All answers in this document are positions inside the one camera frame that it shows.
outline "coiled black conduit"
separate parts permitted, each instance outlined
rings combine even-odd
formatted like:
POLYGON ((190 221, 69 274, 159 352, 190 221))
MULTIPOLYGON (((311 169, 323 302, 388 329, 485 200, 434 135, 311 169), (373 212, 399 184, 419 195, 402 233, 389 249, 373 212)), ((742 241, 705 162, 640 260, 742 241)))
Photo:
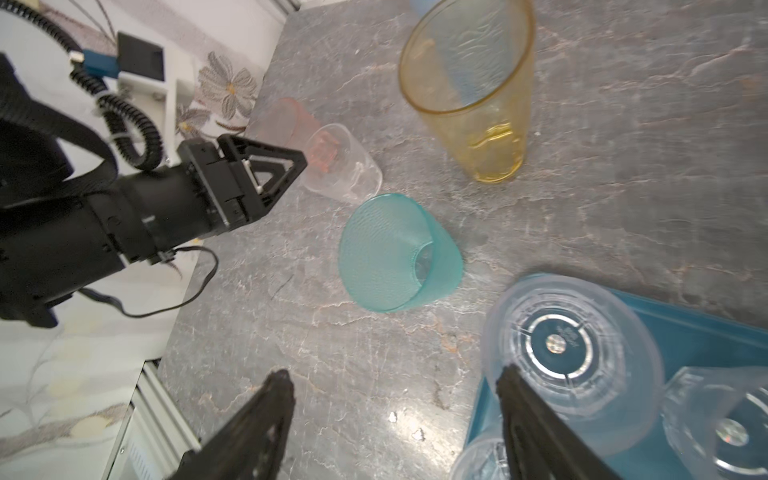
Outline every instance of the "coiled black conduit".
MULTIPOLYGON (((39 12, 16 0, 0 0, 0 9, 6 10, 34 26, 40 28, 68 53, 81 52, 80 45, 64 30, 39 12)), ((90 95, 98 95, 107 91, 107 85, 98 77, 86 72, 82 64, 71 60, 72 72, 69 78, 90 95)), ((113 142, 120 155, 132 166, 139 170, 153 170, 163 160, 163 139, 152 120, 141 110, 123 100, 116 94, 102 94, 97 100, 104 122, 109 131, 115 135, 113 142), (139 155, 134 142, 125 135, 127 129, 123 119, 130 121, 141 132, 144 138, 144 153, 139 155)))

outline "cup rim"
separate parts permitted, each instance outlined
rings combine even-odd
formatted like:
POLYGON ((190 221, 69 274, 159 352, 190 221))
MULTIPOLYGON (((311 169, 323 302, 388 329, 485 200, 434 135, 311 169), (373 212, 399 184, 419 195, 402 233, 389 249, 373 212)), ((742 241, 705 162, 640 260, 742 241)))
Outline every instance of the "cup rim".
POLYGON ((515 68, 512 69, 512 72, 509 74, 507 78, 504 79, 496 88, 494 88, 490 93, 488 93, 483 98, 480 98, 479 100, 464 105, 463 107, 456 108, 454 110, 431 110, 429 108, 424 108, 418 104, 416 104, 415 100, 411 98, 408 93, 406 92, 404 81, 402 78, 402 64, 406 57, 406 52, 410 50, 412 47, 412 43, 415 41, 416 35, 418 33, 421 33, 421 31, 424 29, 424 27, 429 23, 432 18, 437 15, 438 10, 442 9, 443 4, 446 4, 448 2, 460 2, 461 0, 440 0, 436 5, 434 5, 432 8, 429 9, 429 12, 426 13, 420 20, 419 23, 416 24, 413 31, 411 32, 411 35, 408 37, 408 41, 406 42, 406 46, 403 47, 402 52, 400 53, 400 62, 398 63, 397 68, 397 79, 398 84, 400 87, 400 93, 402 93, 402 96, 406 99, 409 105, 414 107, 418 112, 425 113, 425 114, 432 114, 432 115, 450 115, 450 114, 456 114, 463 111, 471 110, 478 105, 482 104, 489 98, 496 95, 504 86, 506 86, 521 70, 522 65, 525 63, 526 60, 528 60, 528 57, 532 55, 533 52, 533 44, 536 37, 536 17, 533 13, 533 6, 531 4, 531 0, 521 0, 523 3, 523 9, 525 11, 525 17, 528 20, 528 38, 525 41, 525 50, 523 51, 523 55, 520 56, 520 59, 518 60, 518 63, 515 65, 515 68))
MULTIPOLYGON (((359 211, 360 209, 362 209, 362 207, 364 207, 366 204, 368 204, 368 202, 373 202, 373 201, 374 201, 374 200, 376 200, 376 199, 378 199, 378 200, 381 200, 381 199, 382 199, 382 197, 402 197, 402 198, 405 198, 405 199, 407 199, 408 201, 410 201, 412 204, 416 205, 416 206, 419 208, 419 211, 420 211, 420 212, 421 212, 421 214, 424 216, 425 220, 427 220, 427 219, 428 219, 428 217, 426 216, 426 214, 428 213, 428 212, 427 212, 427 210, 425 210, 425 209, 424 209, 424 207, 422 207, 422 205, 421 205, 419 202, 417 202, 416 200, 413 200, 413 199, 412 199, 411 197, 409 197, 408 195, 403 195, 403 194, 398 194, 398 193, 394 193, 394 192, 392 192, 392 193, 389 193, 389 194, 379 194, 379 195, 376 195, 376 196, 374 196, 374 197, 370 197, 368 200, 366 200, 366 201, 362 202, 362 203, 361 203, 361 204, 360 204, 360 205, 359 205, 359 206, 358 206, 358 207, 355 209, 355 211, 354 211, 354 212, 352 212, 352 215, 350 215, 350 216, 349 216, 349 219, 346 221, 346 224, 344 225, 344 230, 342 230, 342 233, 341 233, 341 237, 339 238, 339 250, 338 250, 338 252, 336 253, 336 259, 337 259, 337 261, 336 261, 336 262, 337 262, 337 269, 338 269, 338 271, 339 271, 339 277, 341 277, 341 283, 342 283, 342 285, 344 285, 344 290, 346 290, 347 294, 348 294, 350 297, 352 297, 352 300, 353 300, 355 303, 357 303, 358 305, 360 305, 362 308, 364 308, 364 309, 366 309, 366 310, 370 310, 370 311, 372 311, 372 312, 377 312, 377 313, 391 313, 391 312, 397 312, 397 311, 400 311, 400 310, 402 310, 404 306, 408 305, 408 304, 411 302, 411 300, 415 299, 415 298, 416 298, 416 297, 417 297, 417 296, 418 296, 418 295, 419 295, 419 294, 422 292, 422 290, 424 290, 424 285, 427 283, 427 280, 429 280, 429 278, 432 276, 432 268, 431 268, 431 267, 430 267, 430 269, 429 269, 429 272, 427 273, 427 277, 424 279, 424 282, 423 282, 423 283, 422 283, 422 285, 419 287, 419 289, 418 289, 418 290, 416 290, 416 293, 414 293, 414 294, 413 294, 413 295, 412 295, 412 296, 411 296, 409 299, 407 299, 405 302, 401 303, 400 305, 398 305, 398 306, 395 306, 395 307, 393 307, 393 308, 390 308, 390 309, 382 310, 382 309, 380 309, 380 308, 372 308, 371 306, 369 306, 369 305, 367 305, 367 304, 365 304, 365 303, 362 303, 362 302, 360 302, 359 300, 357 300, 357 299, 356 299, 356 298, 355 298, 355 297, 354 297, 354 296, 353 296, 353 295, 352 295, 352 294, 349 292, 349 289, 347 288, 346 284, 344 283, 344 276, 341 274, 341 268, 340 268, 340 264, 338 263, 338 259, 339 259, 339 258, 341 258, 341 246, 342 246, 342 241, 344 240, 344 233, 346 233, 346 229, 347 229, 347 227, 349 227, 349 221, 350 221, 350 220, 351 220, 351 219, 352 219, 352 218, 353 218, 353 217, 354 217, 354 216, 355 216, 355 215, 358 213, 358 211, 359 211)), ((429 231, 430 231, 430 233, 432 233, 432 225, 430 225, 430 224, 429 224, 429 222, 427 222, 427 227, 429 228, 429 231)))

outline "gray marble surface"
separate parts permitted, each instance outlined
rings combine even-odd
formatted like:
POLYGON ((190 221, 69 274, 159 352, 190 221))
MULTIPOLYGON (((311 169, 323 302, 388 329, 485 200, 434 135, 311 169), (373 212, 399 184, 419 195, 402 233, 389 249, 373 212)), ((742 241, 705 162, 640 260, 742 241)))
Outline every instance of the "gray marble surface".
POLYGON ((485 312, 525 273, 768 326, 768 2, 535 8, 528 161, 500 185, 465 177, 399 93, 417 21, 406 0, 289 17, 257 108, 292 96, 347 125, 381 165, 382 191, 429 210, 466 273, 429 306, 359 308, 336 272, 353 208, 299 186, 260 222, 207 240, 220 272, 181 310, 160 368, 204 439, 286 367, 297 406, 281 478, 445 478, 481 378, 485 312))

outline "teal cup rim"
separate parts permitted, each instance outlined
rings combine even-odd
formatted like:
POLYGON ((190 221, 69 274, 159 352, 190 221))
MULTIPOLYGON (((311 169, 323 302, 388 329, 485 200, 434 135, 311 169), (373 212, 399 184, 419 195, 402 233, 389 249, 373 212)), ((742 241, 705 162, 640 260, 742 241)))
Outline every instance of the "teal cup rim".
MULTIPOLYGON (((341 233, 341 239, 339 240, 339 252, 337 254, 337 257, 339 259, 341 259, 341 255, 342 255, 341 254, 341 249, 342 249, 342 245, 344 244, 344 236, 345 236, 345 234, 347 232, 347 228, 351 224, 351 220, 355 217, 355 215, 357 215, 361 210, 363 210, 366 205, 368 205, 369 203, 373 203, 375 200, 381 200, 384 197, 402 197, 402 198, 405 198, 407 201, 411 202, 412 204, 414 204, 414 205, 416 205, 418 207, 419 211, 421 212, 422 216, 424 216, 425 220, 429 220, 429 218, 431 217, 435 221, 435 223, 437 223, 441 228, 444 228, 440 224, 440 222, 438 222, 437 219, 432 216, 431 213, 429 213, 427 210, 424 209, 424 207, 422 207, 422 205, 419 202, 417 202, 416 200, 413 200, 411 197, 408 197, 407 195, 403 195, 403 194, 380 194, 380 195, 376 195, 375 197, 371 197, 368 200, 366 200, 365 202, 363 202, 362 204, 360 204, 360 206, 357 207, 355 209, 355 211, 352 213, 352 216, 349 217, 349 219, 346 221, 346 224, 344 225, 344 230, 342 230, 342 233, 341 233)), ((434 227, 428 221, 427 221, 427 227, 429 228, 429 232, 432 235, 432 241, 434 241, 434 239, 435 239, 434 227)), ((354 295, 352 295, 349 292, 349 288, 347 287, 346 282, 344 281, 344 274, 342 273, 341 263, 340 262, 338 262, 338 266, 339 266, 339 276, 341 277, 341 282, 344 285, 344 290, 346 290, 346 292, 349 294, 349 296, 352 297, 352 300, 355 303, 357 303, 358 305, 360 305, 362 308, 364 308, 366 310, 370 310, 371 312, 377 312, 377 313, 397 312, 399 310, 404 310, 404 309, 409 308, 411 306, 417 306, 417 305, 409 305, 409 304, 413 301, 413 299, 415 299, 417 296, 419 296, 419 294, 424 290, 424 285, 429 283, 429 280, 432 278, 432 274, 435 271, 435 269, 433 268, 433 265, 430 265, 429 266, 429 272, 427 273, 426 278, 422 282, 421 287, 418 290, 416 290, 416 292, 411 296, 411 298, 407 299, 405 302, 403 302, 402 304, 400 304, 400 305, 398 305, 396 307, 393 307, 391 309, 382 310, 380 308, 375 308, 375 307, 371 307, 370 305, 366 305, 365 303, 363 303, 363 302, 359 301, 357 298, 355 298, 354 295)), ((462 278, 464 276, 463 273, 464 273, 464 265, 462 263, 462 275, 458 276, 458 281, 452 287, 453 289, 455 289, 462 282, 462 278)))

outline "yellow cup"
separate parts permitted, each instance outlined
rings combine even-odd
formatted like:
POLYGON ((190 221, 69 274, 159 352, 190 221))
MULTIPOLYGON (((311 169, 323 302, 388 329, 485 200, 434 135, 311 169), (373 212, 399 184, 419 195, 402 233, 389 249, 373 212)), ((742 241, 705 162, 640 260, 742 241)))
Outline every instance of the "yellow cup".
POLYGON ((511 178, 531 121, 529 0, 442 0, 402 51, 400 90, 472 178, 511 178))

